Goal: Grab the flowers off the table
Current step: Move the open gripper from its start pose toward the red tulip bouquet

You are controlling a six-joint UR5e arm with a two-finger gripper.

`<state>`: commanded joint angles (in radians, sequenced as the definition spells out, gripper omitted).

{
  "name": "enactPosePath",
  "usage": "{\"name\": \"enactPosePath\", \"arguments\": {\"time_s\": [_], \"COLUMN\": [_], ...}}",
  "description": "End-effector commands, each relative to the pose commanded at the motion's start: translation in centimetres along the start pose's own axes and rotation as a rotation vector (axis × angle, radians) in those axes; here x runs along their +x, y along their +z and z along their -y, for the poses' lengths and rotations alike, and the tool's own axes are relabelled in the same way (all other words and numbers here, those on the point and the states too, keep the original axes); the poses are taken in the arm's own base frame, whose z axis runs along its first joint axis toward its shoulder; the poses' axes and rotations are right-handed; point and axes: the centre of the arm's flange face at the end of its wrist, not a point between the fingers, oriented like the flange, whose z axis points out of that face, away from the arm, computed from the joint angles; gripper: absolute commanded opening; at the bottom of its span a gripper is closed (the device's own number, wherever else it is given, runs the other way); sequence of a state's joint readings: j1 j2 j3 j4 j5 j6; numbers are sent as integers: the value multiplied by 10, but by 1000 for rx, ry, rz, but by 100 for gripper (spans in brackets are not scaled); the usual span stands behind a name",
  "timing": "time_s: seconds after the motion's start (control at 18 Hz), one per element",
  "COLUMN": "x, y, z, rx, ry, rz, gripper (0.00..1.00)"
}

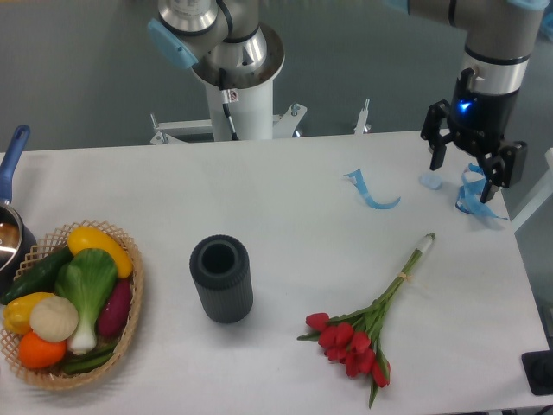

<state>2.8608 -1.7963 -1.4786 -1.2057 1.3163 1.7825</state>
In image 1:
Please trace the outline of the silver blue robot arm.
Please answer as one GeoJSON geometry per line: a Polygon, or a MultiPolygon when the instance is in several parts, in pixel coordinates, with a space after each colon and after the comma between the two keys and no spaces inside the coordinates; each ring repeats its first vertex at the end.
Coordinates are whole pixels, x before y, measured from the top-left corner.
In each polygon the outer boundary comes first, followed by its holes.
{"type": "MultiPolygon", "coordinates": [[[[467,33],[453,97],[433,104],[421,136],[439,169],[448,144],[473,156],[484,175],[480,201],[517,183],[527,146],[505,139],[540,29],[544,1],[397,1],[411,16],[467,33]]],[[[151,41],[173,65],[192,69],[217,94],[270,82],[284,62],[277,33],[260,22],[256,1],[161,1],[151,41]]]]}

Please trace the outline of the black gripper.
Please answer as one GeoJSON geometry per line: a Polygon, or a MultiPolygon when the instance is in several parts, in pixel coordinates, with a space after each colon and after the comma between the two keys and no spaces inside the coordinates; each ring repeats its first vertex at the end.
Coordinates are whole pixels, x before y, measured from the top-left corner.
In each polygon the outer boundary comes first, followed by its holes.
{"type": "Polygon", "coordinates": [[[430,170],[442,167],[452,139],[459,149],[475,157],[486,178],[480,202],[488,203],[500,188],[521,180],[528,145],[503,140],[518,91],[500,95],[476,92],[469,88],[474,78],[472,68],[461,71],[451,104],[443,99],[429,107],[420,136],[429,145],[430,170]],[[442,135],[444,120],[451,133],[442,135]]]}

